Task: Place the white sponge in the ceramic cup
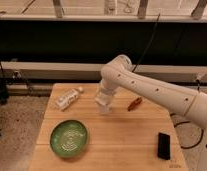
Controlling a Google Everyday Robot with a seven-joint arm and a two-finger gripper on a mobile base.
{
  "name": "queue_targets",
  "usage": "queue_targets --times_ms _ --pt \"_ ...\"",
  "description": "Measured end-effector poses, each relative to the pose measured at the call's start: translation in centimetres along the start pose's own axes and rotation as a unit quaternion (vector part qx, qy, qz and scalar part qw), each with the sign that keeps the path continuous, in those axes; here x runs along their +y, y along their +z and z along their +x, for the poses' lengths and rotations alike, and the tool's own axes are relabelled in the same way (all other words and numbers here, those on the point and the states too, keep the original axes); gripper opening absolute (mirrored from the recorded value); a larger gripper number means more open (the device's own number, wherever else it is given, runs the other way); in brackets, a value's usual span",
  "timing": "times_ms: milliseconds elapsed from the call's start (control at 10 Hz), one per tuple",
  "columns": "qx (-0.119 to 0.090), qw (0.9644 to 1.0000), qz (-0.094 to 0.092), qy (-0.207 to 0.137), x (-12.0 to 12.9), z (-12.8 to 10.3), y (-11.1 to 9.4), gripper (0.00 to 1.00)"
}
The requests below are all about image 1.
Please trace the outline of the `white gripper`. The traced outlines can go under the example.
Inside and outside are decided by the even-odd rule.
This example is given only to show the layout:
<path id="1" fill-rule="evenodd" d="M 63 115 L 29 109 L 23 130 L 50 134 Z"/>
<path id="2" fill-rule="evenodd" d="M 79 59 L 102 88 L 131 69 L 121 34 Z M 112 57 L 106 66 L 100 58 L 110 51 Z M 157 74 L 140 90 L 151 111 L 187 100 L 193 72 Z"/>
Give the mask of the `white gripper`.
<path id="1" fill-rule="evenodd" d="M 100 113 L 102 115 L 108 115 L 110 113 L 110 107 L 108 106 L 111 103 L 111 100 L 116 93 L 116 85 L 102 79 L 100 81 L 100 86 L 97 94 L 95 95 L 95 102 L 99 105 L 100 107 Z"/>

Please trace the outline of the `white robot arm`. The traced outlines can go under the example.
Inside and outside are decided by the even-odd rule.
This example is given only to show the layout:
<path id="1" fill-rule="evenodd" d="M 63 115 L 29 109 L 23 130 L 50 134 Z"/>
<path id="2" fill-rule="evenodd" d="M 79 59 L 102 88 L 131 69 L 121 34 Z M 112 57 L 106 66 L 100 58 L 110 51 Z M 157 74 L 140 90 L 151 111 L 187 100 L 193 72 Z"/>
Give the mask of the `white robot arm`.
<path id="1" fill-rule="evenodd" d="M 139 94 L 169 111 L 207 128 L 207 94 L 190 88 L 140 76 L 131 71 L 132 62 L 118 55 L 101 68 L 100 88 L 95 101 L 108 107 L 118 87 Z"/>

